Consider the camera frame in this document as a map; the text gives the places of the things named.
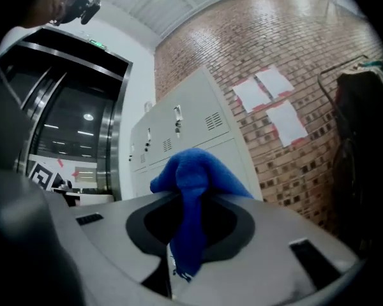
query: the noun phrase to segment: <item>fluorescent light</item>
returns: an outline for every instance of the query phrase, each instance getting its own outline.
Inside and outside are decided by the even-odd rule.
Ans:
[[[94,117],[90,115],[89,113],[84,114],[84,119],[88,121],[94,120]]]
[[[79,131],[79,130],[78,130],[78,134],[83,134],[83,135],[88,135],[88,136],[94,136],[94,134],[92,134],[92,133],[87,133],[87,132],[85,132],[85,131]]]

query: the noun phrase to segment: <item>exit sign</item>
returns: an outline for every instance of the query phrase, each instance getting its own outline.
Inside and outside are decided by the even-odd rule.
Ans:
[[[89,40],[89,42],[90,42],[90,44],[95,45],[96,47],[101,48],[102,50],[106,50],[107,49],[106,45],[103,45],[102,43],[97,42],[95,40]]]

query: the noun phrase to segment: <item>white ceiling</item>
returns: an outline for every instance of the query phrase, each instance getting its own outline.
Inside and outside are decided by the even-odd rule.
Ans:
[[[154,49],[161,40],[205,7],[219,0],[101,0],[100,12],[107,21],[120,23],[118,27],[127,28],[128,34],[148,48]]]

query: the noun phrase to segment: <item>brick wall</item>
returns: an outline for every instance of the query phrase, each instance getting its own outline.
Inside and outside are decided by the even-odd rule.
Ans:
[[[331,165],[338,146],[332,109],[316,84],[324,68],[359,54],[383,56],[363,19],[329,0],[224,0],[173,32],[156,50],[156,99],[205,65],[249,148],[267,202],[289,207],[334,231]],[[289,99],[309,136],[283,148],[265,110],[246,113],[233,85],[274,64],[295,87]],[[336,72],[323,80],[332,96]]]

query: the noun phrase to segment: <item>blue cloth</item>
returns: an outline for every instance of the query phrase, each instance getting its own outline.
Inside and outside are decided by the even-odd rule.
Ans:
[[[151,191],[181,191],[183,222],[170,242],[178,273],[194,276],[206,236],[201,224],[201,195],[208,189],[253,198],[244,185],[216,157],[202,149],[188,149],[172,156],[151,182]]]

